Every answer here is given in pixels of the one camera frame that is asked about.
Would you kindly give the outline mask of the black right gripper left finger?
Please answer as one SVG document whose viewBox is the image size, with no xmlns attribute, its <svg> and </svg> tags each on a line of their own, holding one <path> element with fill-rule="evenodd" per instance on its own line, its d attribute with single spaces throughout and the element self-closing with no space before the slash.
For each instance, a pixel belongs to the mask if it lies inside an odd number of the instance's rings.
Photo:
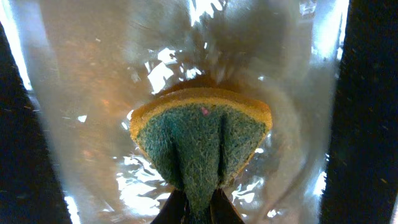
<svg viewBox="0 0 398 224">
<path fill-rule="evenodd" d="M 175 189 L 150 224 L 186 223 L 188 223 L 188 200 L 183 191 Z"/>
</svg>

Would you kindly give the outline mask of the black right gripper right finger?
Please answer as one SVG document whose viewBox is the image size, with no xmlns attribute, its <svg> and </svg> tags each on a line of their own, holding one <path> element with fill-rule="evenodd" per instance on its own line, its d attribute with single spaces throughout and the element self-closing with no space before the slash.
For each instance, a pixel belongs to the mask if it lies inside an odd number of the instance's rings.
<svg viewBox="0 0 398 224">
<path fill-rule="evenodd" d="M 222 189 L 217 189 L 210 202 L 210 211 L 215 224 L 244 224 L 240 214 Z"/>
</svg>

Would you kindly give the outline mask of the yellow green sponge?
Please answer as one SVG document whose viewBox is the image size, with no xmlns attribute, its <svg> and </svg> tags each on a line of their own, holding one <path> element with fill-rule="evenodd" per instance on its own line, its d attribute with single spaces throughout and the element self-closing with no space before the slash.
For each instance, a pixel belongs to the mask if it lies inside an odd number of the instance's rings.
<svg viewBox="0 0 398 224">
<path fill-rule="evenodd" d="M 188 200 L 188 223 L 213 223 L 210 202 L 241 172 L 272 128 L 269 106 L 216 88 L 169 93 L 132 113 L 132 140 Z"/>
</svg>

